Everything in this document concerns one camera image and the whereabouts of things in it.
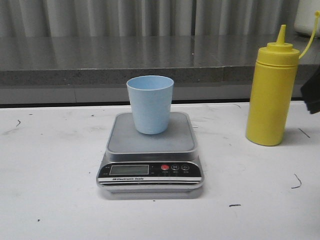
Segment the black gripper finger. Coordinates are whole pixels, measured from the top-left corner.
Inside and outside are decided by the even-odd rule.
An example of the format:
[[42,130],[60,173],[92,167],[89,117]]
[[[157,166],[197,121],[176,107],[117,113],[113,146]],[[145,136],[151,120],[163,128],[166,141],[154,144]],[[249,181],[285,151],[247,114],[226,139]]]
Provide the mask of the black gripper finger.
[[301,88],[301,96],[310,114],[320,112],[320,73],[316,72]]

